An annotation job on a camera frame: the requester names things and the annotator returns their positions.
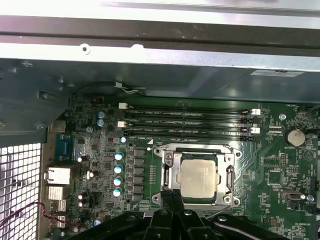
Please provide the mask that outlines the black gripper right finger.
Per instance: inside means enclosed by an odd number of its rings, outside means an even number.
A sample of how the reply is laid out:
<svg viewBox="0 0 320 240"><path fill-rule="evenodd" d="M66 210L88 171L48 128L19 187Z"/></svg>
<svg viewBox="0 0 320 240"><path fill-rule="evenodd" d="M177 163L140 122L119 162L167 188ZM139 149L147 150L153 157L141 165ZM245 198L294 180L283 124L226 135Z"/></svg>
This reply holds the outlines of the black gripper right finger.
<svg viewBox="0 0 320 240"><path fill-rule="evenodd" d="M265 230L244 218L219 213L211 219L186 209L179 190L173 191L173 205L183 234L189 240L284 240L285 237Z"/></svg>

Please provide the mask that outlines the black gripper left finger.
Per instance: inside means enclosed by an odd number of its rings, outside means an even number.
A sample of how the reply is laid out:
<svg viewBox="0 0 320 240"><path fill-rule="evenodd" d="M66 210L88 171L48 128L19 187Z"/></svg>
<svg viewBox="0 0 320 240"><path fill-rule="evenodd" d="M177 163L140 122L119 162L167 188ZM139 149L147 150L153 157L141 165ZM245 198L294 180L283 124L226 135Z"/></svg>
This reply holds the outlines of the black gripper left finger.
<svg viewBox="0 0 320 240"><path fill-rule="evenodd" d="M160 193L161 208L141 217L128 212L71 236L70 240L170 240L174 216L174 192Z"/></svg>

